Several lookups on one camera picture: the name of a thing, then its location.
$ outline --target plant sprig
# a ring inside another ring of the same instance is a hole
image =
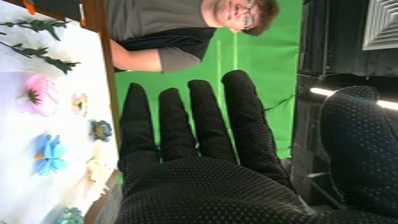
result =
[[[48,48],[37,48],[37,49],[25,48],[23,44],[16,44],[14,46],[11,46],[2,41],[0,41],[0,44],[4,46],[7,46],[12,49],[12,51],[18,54],[21,54],[27,58],[32,58],[32,56],[41,58],[46,61],[46,63],[59,68],[59,70],[64,72],[64,74],[68,74],[68,72],[73,70],[73,67],[80,64],[80,62],[66,62],[66,61],[59,60],[57,58],[48,57],[46,56]]]
[[[12,23],[12,22],[0,23],[0,26],[7,26],[11,28],[14,26],[20,26],[21,28],[34,30],[36,32],[48,31],[55,40],[60,41],[57,33],[55,33],[55,28],[59,28],[59,27],[66,28],[66,24],[68,24],[68,22],[36,19],[32,21],[20,21],[16,23]]]

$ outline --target gloved hand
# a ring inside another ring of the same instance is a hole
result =
[[[391,216],[361,209],[307,215],[275,155],[254,84],[242,71],[222,82],[236,153],[208,82],[188,83],[197,138],[178,90],[160,95],[160,149],[144,89],[130,86],[121,118],[124,199],[115,223],[396,223]],[[338,137],[329,137],[336,144]]]

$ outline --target pink flower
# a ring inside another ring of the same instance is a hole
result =
[[[28,104],[43,116],[52,116],[59,106],[55,85],[43,75],[34,75],[27,81]]]

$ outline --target green background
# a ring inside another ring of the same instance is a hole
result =
[[[187,83],[194,79],[206,80],[213,86],[226,115],[220,78],[231,70],[242,69],[258,86],[259,98],[268,108],[267,119],[277,140],[279,157],[286,158],[291,146],[302,1],[279,0],[279,5],[281,15],[270,30],[259,37],[235,34],[227,29],[217,30],[204,61],[195,68],[167,75],[123,72],[115,75],[115,81],[121,108],[130,83],[139,83],[146,88],[155,130],[158,130],[160,92],[171,87],[179,89],[185,108],[190,112]]]

